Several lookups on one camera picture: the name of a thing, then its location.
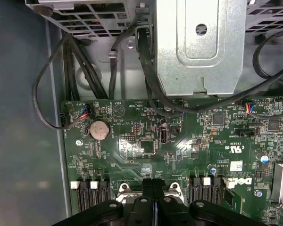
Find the green circuit board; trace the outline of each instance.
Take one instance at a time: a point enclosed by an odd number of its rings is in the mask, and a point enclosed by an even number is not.
[[[196,106],[217,100],[176,102]],[[283,97],[255,97],[244,103],[254,105],[257,114],[283,113]],[[247,115],[245,107],[232,104],[164,118],[147,100],[97,100],[63,102],[62,121],[73,121],[85,105],[90,107],[88,117],[64,130],[70,183],[108,181],[109,195],[115,198],[123,182],[138,186],[143,178],[161,178],[167,185],[178,182],[189,205],[194,178],[226,178],[234,182],[234,188],[228,188],[222,179],[221,206],[266,224],[283,224],[283,204],[272,197],[274,165],[283,162],[283,117],[258,120]],[[110,127],[104,140],[95,140],[86,132],[95,120]],[[268,161],[262,162],[261,156]],[[70,194],[76,214],[82,208],[80,193],[70,189]]]

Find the black cable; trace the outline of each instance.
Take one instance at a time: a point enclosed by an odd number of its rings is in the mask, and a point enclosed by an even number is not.
[[[75,40],[75,43],[77,45],[77,47],[79,48],[80,50],[80,56],[81,56],[81,59],[83,60],[84,64],[86,65],[87,69],[89,70],[89,73],[91,74],[91,77],[93,79],[93,81],[95,82],[95,85],[98,87],[98,90],[100,91],[101,93],[101,96],[102,96],[102,99],[106,99],[108,100],[108,96],[105,92],[105,89],[96,73],[96,71],[94,70],[94,67],[92,66],[90,60],[88,59],[88,57],[84,54],[83,50],[80,48],[80,45],[78,43],[78,40]]]
[[[255,69],[255,72],[263,79],[268,79],[271,77],[271,75],[267,74],[261,67],[260,65],[260,61],[259,61],[259,55],[260,52],[262,50],[262,48],[273,38],[276,37],[281,37],[283,36],[283,31],[277,32],[273,35],[271,35],[270,37],[268,37],[267,39],[265,39],[260,45],[258,45],[258,47],[256,48],[254,55],[253,55],[253,67]]]
[[[147,88],[147,95],[148,95],[148,99],[149,99],[149,103],[150,103],[150,106],[151,108],[153,108],[153,110],[161,115],[161,116],[164,116],[164,117],[167,117],[167,118],[177,118],[177,117],[181,117],[182,116],[182,112],[164,112],[162,110],[160,110],[154,103],[153,101],[153,97],[152,97],[152,90],[151,88],[149,87],[149,85],[147,84],[147,81],[146,81],[146,88]]]
[[[74,55],[76,57],[76,60],[78,61],[80,67],[81,67],[81,70],[82,72],[84,73],[85,75],[85,79],[87,80],[94,96],[97,98],[97,99],[102,99],[102,96],[100,95],[97,87],[95,86],[93,80],[92,80],[92,77],[90,76],[87,68],[86,68],[86,65],[84,64],[84,62],[82,61],[82,59],[78,56],[77,52],[74,52]]]
[[[115,42],[113,43],[111,51],[117,52],[117,48],[118,48],[119,44],[123,40],[131,37],[135,33],[135,28],[136,28],[136,26],[133,25],[128,30],[121,33],[117,37]],[[108,95],[109,95],[109,99],[113,100],[114,99],[115,83],[116,83],[116,80],[117,80],[117,58],[110,59],[110,73],[111,73],[111,77],[110,77],[110,82],[109,82]]]
[[[74,63],[73,52],[72,52],[69,40],[67,40],[64,45],[67,47],[67,51],[68,51],[67,60],[68,60],[68,74],[69,74],[69,81],[70,81],[70,90],[72,93],[73,100],[79,101],[80,95],[77,89],[76,78],[75,78],[75,63]]]
[[[267,120],[267,119],[280,119],[283,117],[283,114],[275,114],[271,116],[263,116],[263,115],[257,115],[257,114],[249,114],[249,116],[254,117],[256,119],[262,119],[262,120]]]
[[[63,67],[64,67],[64,81],[65,81],[65,98],[66,98],[66,101],[71,101],[72,99],[71,99],[71,90],[70,90],[70,81],[69,81],[68,58],[69,58],[69,54],[67,52],[67,46],[66,44],[64,44],[63,45]]]
[[[159,81],[157,78],[157,75],[154,72],[153,66],[151,64],[151,57],[149,52],[149,44],[147,40],[147,34],[145,29],[139,30],[139,39],[138,39],[138,47],[139,47],[139,53],[140,53],[140,60],[142,69],[144,71],[146,80],[155,94],[155,96],[160,100],[160,102],[163,105],[166,105],[175,111],[179,112],[185,112],[185,113],[199,113],[207,110],[211,110],[214,108],[222,107],[225,105],[230,105],[238,100],[241,100],[249,95],[257,93],[262,88],[268,87],[274,82],[278,81],[283,76],[283,69],[279,71],[276,75],[273,77],[265,80],[264,82],[246,90],[239,94],[236,94],[234,96],[231,96],[229,98],[225,98],[222,100],[219,100],[218,102],[214,102],[212,104],[207,105],[201,105],[201,106],[195,106],[194,108],[188,108],[180,105],[174,104],[170,99],[168,99],[163,92],[160,89]]]
[[[70,44],[71,44],[71,48],[72,48],[72,50],[74,52],[74,55],[75,55],[79,65],[81,67],[81,70],[82,70],[82,72],[85,75],[85,79],[87,80],[87,82],[88,82],[88,84],[89,84],[93,94],[95,95],[95,97],[97,99],[102,99],[103,98],[102,95],[100,94],[99,90],[95,86],[94,81],[93,81],[91,75],[89,74],[89,71],[88,71],[86,65],[84,64],[83,60],[80,58],[80,56],[78,54],[78,51],[77,51],[77,48],[75,48],[74,40],[71,40],[71,38],[70,38]]]
[[[80,49],[78,43],[75,41],[75,39],[72,37],[70,39],[70,42],[71,42],[71,46],[72,46],[72,50],[73,52],[75,53],[75,56],[76,58],[80,58],[81,61],[84,63],[85,67],[87,68],[88,70],[88,75],[85,74],[85,77],[87,80],[90,80],[90,81],[93,81],[92,83],[94,84],[94,89],[92,89],[93,92],[96,92],[97,94],[94,94],[94,95],[97,95],[99,97],[97,97],[97,99],[108,99],[108,96],[100,82],[100,79],[98,77],[98,75],[96,74],[93,66],[91,65],[90,61],[88,60],[88,58],[86,57],[86,55],[82,52],[82,50]]]
[[[51,62],[53,61],[53,59],[57,56],[58,52],[60,51],[61,47],[63,46],[63,44],[65,43],[65,41],[67,39],[69,39],[71,36],[71,34],[67,34],[65,35],[61,40],[60,42],[58,43],[58,46],[54,49],[54,51],[52,52],[51,56],[49,57],[49,59],[47,60],[47,62],[45,63],[44,67],[41,69],[41,71],[39,72],[36,80],[35,80],[35,83],[33,85],[33,93],[32,93],[32,97],[33,97],[33,106],[35,107],[36,109],[36,112],[39,116],[39,118],[41,119],[41,121],[46,125],[48,126],[49,128],[51,129],[58,129],[58,130],[63,130],[63,129],[70,129],[72,128],[74,125],[76,125],[80,120],[81,118],[78,117],[76,118],[72,123],[66,125],[66,126],[63,126],[63,127],[58,127],[58,126],[54,126],[52,124],[50,124],[46,119],[45,117],[43,116],[41,110],[40,110],[40,107],[39,107],[39,104],[38,104],[38,97],[37,97],[37,89],[38,89],[38,85],[39,85],[39,82],[42,78],[42,76],[44,75],[46,69],[48,68],[48,66],[51,64]]]

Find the usb port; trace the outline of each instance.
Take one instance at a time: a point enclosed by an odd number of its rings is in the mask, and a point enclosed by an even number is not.
[[[167,131],[165,127],[159,128],[160,142],[165,144],[167,142]]]

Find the colorful wires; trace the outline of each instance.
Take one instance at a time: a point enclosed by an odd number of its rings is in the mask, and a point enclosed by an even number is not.
[[[247,104],[247,103],[246,103],[245,106],[246,106],[246,113],[247,113],[247,114],[253,113],[253,109],[254,109],[255,105]]]
[[[85,105],[85,107],[83,108],[82,112],[81,112],[81,116],[80,119],[85,119],[88,115],[88,106]]]

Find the screw hole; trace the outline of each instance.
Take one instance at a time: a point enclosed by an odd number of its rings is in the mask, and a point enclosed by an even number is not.
[[[198,34],[199,36],[205,35],[208,31],[207,26],[205,26],[204,24],[199,24],[196,26],[196,34]]]

